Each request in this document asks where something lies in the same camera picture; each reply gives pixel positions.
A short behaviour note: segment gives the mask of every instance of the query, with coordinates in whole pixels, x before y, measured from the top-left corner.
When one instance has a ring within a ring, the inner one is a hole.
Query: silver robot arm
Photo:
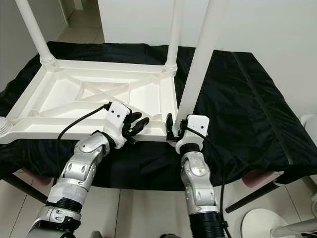
[[[108,110],[104,131],[96,131],[75,145],[74,155],[66,163],[56,185],[26,238],[74,238],[80,226],[80,211],[96,174],[97,165],[111,149],[121,148],[149,122],[124,105],[113,102]]]
[[[224,238],[227,223],[219,212],[210,182],[211,172],[201,152],[208,124],[206,116],[187,116],[182,122],[182,139],[175,149],[182,156],[181,178],[193,238]]]

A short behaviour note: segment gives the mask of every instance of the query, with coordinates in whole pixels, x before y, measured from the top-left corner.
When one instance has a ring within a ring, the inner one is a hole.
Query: table leg
[[[225,210],[227,213],[233,212],[240,207],[256,200],[259,197],[277,189],[278,187],[296,181],[302,178],[303,175],[300,174],[289,174],[285,172],[284,174],[277,177],[274,181],[269,182],[268,184],[264,185],[263,187],[259,188],[258,190],[254,191],[253,193],[249,194],[248,196],[242,198],[241,200],[237,201],[236,203],[230,205]]]
[[[33,188],[31,185],[27,184],[25,181],[19,179],[17,176],[11,174],[10,176],[5,177],[3,180],[30,195],[31,197],[37,199],[38,201],[44,204],[46,203],[48,197]]]

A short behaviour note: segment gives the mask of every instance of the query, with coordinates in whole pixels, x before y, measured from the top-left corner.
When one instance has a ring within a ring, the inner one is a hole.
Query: floor tile
[[[241,180],[237,180],[233,183],[227,184],[225,187],[224,194],[224,209],[243,198],[244,196],[250,194],[251,192],[257,190],[259,187],[263,186],[265,183],[268,183],[277,175],[271,176],[271,178],[266,179],[262,184],[257,185],[254,188],[246,187]],[[220,186],[215,188],[216,196],[218,201],[220,199]],[[255,208],[265,208],[271,210],[278,215],[282,216],[287,222],[295,223],[299,222],[299,216],[296,212],[296,209],[290,199],[290,196],[286,190],[285,186],[281,186],[276,190],[262,196],[255,201],[243,206],[242,208],[227,214],[224,212],[225,220],[229,224],[229,231],[231,235],[235,238],[240,238],[240,228],[243,217],[252,209]]]
[[[119,189],[91,187],[76,238],[88,238],[92,231],[100,231],[104,238],[114,238],[119,194]]]
[[[66,28],[57,41],[71,43],[93,43],[99,32],[99,27],[70,27]]]
[[[15,174],[28,184],[32,179],[25,173]],[[7,182],[0,180],[0,237],[9,238],[26,194]]]
[[[51,188],[38,184],[34,187],[45,195]],[[88,238],[94,230],[104,237],[114,237],[118,202],[119,189],[91,187],[82,209],[82,224],[75,231],[76,238]],[[27,196],[10,238],[24,237],[42,207],[43,203]]]
[[[70,27],[100,27],[101,19],[99,9],[90,8],[85,10],[75,10],[68,19],[68,22]]]
[[[224,207],[250,194],[277,176],[268,178],[254,188],[247,188],[241,180],[228,184],[225,189]],[[220,187],[216,187],[215,192],[219,201]],[[244,215],[255,208],[272,210],[290,223],[300,221],[285,186],[282,186],[230,214],[224,214],[232,237],[240,237],[240,226]],[[191,237],[184,193],[122,190],[116,237],[158,238],[163,233],[175,233],[182,238]]]
[[[32,183],[32,187],[40,191],[41,193],[45,194],[46,196],[50,192],[52,182],[48,186],[42,186],[36,181]],[[34,199],[33,197],[27,195],[21,212],[16,220],[14,228],[12,230],[12,234],[10,238],[23,238],[26,236],[27,232],[29,231],[33,221],[37,217],[40,209],[44,206],[42,202]]]
[[[98,35],[95,39],[95,43],[96,44],[102,44],[105,42],[105,38],[104,38],[104,33],[103,33],[103,29],[100,28],[99,32],[98,32]]]
[[[286,185],[286,189],[288,190],[302,221],[315,218],[312,213],[313,202],[311,197],[317,192],[316,188],[317,185],[315,185],[315,190],[313,191],[302,179]]]
[[[184,192],[121,190],[117,238],[191,237]]]

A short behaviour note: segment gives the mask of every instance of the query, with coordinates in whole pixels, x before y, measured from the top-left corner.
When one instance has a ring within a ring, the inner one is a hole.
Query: white cylindrical object
[[[313,233],[317,231],[317,218],[298,222],[284,227],[272,229],[271,236],[274,238],[286,237],[299,233]]]
[[[193,113],[214,46],[220,33],[221,20],[224,17],[227,4],[228,0],[210,0],[208,3],[198,45],[173,126],[175,135],[177,135],[181,120],[186,119],[187,115]]]
[[[182,26],[183,5],[184,0],[174,1],[173,20],[170,31],[170,43],[168,46],[167,60],[165,63],[165,67],[167,70],[177,70],[176,58]]]
[[[44,37],[41,33],[41,30],[36,22],[34,14],[30,8],[30,5],[27,0],[15,0],[20,13],[23,17],[26,27],[29,30],[29,33],[32,37],[32,40],[35,44],[36,49],[40,54],[41,63],[51,63],[54,62],[55,58],[50,53],[50,50],[44,40]]]

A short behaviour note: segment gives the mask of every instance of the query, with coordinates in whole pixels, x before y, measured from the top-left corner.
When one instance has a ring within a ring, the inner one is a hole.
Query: black fabric
[[[49,42],[58,59],[164,64],[167,46],[144,44],[72,44]],[[177,102],[186,83],[194,48],[180,47],[174,78]],[[35,56],[0,93],[0,116],[6,116],[40,68]],[[317,149],[272,79],[251,53],[214,51],[194,114],[210,118],[203,153],[212,182],[241,178],[250,170],[317,174]],[[76,141],[62,140],[64,163]],[[20,167],[57,176],[55,140],[20,139],[0,145],[0,179]],[[180,156],[167,143],[138,142],[112,152],[99,164],[94,185],[151,190],[182,190]]]

